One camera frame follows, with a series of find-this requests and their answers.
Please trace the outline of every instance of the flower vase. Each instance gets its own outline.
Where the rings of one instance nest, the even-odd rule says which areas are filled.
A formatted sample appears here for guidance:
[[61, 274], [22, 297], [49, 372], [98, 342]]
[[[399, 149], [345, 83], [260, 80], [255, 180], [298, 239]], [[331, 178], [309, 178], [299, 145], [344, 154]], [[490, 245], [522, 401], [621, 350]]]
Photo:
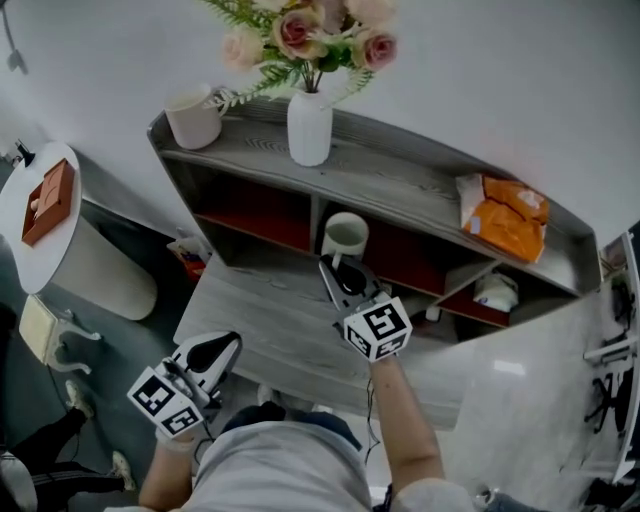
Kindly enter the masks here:
[[320, 165], [331, 150], [332, 128], [333, 109], [324, 96], [297, 91], [287, 114], [291, 158], [305, 167]]

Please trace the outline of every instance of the artificial flower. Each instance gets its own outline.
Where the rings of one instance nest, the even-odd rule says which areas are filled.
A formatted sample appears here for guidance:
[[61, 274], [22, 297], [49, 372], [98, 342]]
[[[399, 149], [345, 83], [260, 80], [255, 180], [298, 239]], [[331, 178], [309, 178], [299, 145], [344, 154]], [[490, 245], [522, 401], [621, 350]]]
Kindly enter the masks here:
[[346, 5], [351, 16], [367, 27], [386, 23], [396, 13], [395, 0], [346, 0]]
[[236, 71], [249, 71], [262, 62], [262, 51], [262, 38], [253, 28], [236, 27], [224, 37], [224, 63]]
[[380, 71], [397, 55], [396, 38], [377, 28], [359, 31], [353, 40], [353, 63], [369, 71]]
[[290, 3], [290, 0], [253, 0], [253, 3], [261, 9], [266, 9], [267, 11], [272, 12], [280, 12]]
[[327, 47], [309, 36], [320, 30], [324, 23], [321, 8], [305, 7], [287, 12], [273, 22], [273, 39], [280, 51], [289, 59], [313, 60], [327, 55]]

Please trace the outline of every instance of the small red object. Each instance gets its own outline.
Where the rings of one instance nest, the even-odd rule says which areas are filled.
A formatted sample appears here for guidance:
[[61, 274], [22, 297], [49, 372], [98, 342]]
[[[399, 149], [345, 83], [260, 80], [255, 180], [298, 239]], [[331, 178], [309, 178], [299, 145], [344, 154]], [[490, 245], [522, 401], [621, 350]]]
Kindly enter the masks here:
[[[33, 247], [49, 231], [71, 213], [73, 195], [73, 167], [62, 159], [44, 175], [43, 182], [29, 194], [27, 213], [22, 228], [22, 241]], [[39, 199], [38, 211], [31, 210], [31, 203]]]

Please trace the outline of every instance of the human arm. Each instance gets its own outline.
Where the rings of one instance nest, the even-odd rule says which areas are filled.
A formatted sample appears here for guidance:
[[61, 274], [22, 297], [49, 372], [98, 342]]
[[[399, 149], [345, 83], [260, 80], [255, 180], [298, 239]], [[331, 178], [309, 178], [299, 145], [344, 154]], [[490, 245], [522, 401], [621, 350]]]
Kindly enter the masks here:
[[371, 379], [394, 495], [424, 478], [444, 479], [435, 432], [424, 418], [398, 358], [390, 356], [372, 363]]
[[[176, 441], [193, 443], [193, 436], [183, 434]], [[156, 512], [182, 507], [191, 497], [191, 457], [191, 450], [176, 452], [158, 442], [151, 467], [140, 490], [140, 506]]]

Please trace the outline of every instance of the white cloth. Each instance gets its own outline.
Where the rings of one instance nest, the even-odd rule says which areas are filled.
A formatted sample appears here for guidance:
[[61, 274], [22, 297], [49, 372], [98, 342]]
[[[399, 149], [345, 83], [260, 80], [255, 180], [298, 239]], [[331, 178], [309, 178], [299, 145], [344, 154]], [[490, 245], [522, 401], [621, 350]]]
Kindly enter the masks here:
[[38, 498], [29, 470], [9, 452], [0, 458], [0, 477], [22, 512], [36, 512]]
[[[364, 466], [345, 439], [316, 425], [263, 422], [221, 435], [205, 453], [183, 512], [370, 511]], [[107, 509], [148, 512], [142, 507]], [[473, 512], [467, 492], [442, 480], [415, 482], [392, 512]]]

